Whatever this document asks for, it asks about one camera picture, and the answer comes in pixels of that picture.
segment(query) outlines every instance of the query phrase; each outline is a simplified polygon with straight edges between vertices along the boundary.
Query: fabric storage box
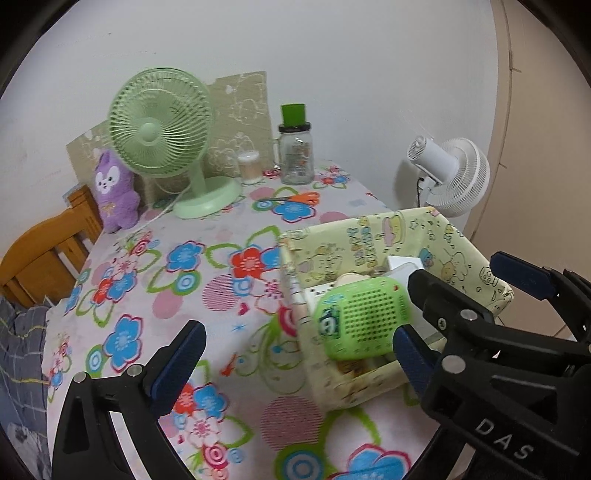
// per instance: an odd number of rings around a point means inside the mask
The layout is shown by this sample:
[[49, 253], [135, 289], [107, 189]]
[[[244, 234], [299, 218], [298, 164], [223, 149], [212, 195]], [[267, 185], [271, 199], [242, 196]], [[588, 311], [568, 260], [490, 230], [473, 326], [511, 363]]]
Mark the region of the fabric storage box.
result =
[[[407, 382], [397, 361], [374, 368], [369, 361], [328, 358], [305, 288], [344, 273], [379, 274], [388, 256], [419, 257], [424, 268], [487, 307], [495, 316], [513, 299], [494, 277], [486, 258], [432, 207], [381, 213], [284, 233], [280, 238], [282, 282], [314, 400], [324, 410], [349, 408]], [[445, 339], [431, 338], [441, 351]]]

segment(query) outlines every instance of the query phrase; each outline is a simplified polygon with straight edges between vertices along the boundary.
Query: white fan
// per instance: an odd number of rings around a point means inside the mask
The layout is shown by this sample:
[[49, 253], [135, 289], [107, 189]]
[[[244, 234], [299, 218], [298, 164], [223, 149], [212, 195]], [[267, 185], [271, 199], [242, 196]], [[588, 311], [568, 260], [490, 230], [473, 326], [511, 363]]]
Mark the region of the white fan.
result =
[[484, 196], [491, 168], [484, 153], [466, 138], [453, 138], [437, 145], [432, 139], [417, 137], [408, 147], [408, 159], [425, 172], [427, 204], [445, 217], [469, 212]]

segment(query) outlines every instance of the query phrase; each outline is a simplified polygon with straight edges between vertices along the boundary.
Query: black jar lid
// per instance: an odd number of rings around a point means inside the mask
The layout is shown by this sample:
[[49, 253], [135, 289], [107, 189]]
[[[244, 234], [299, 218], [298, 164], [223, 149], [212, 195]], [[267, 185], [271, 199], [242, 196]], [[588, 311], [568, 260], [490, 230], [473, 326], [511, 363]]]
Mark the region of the black jar lid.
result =
[[281, 124], [277, 127], [277, 130], [279, 130], [279, 133], [282, 134], [295, 134], [298, 132], [307, 132], [310, 130], [310, 128], [312, 128], [310, 122], [306, 122], [303, 125], [296, 125], [294, 127], [286, 127], [285, 125]]

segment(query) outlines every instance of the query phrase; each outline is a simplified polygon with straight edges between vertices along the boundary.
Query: purple plush toy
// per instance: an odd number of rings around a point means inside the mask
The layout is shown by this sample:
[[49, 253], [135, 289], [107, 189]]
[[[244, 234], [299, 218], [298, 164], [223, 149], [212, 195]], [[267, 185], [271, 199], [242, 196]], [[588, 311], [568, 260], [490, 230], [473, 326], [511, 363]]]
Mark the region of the purple plush toy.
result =
[[95, 199], [103, 228], [113, 233], [138, 223], [139, 195], [134, 190], [134, 174], [111, 150], [105, 150], [95, 168]]

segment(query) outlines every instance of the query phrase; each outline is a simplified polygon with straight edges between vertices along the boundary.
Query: gray cloth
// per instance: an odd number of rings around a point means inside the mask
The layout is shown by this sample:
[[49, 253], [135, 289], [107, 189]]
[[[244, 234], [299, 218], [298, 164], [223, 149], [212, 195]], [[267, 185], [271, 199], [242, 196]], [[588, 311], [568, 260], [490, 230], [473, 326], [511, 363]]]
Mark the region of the gray cloth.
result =
[[[47, 310], [39, 306], [20, 312], [0, 296], [0, 426], [17, 452], [26, 454], [22, 459], [33, 466], [38, 480], [48, 478], [43, 472], [50, 471], [47, 377], [41, 373]], [[30, 439], [26, 446], [16, 445], [17, 437]]]

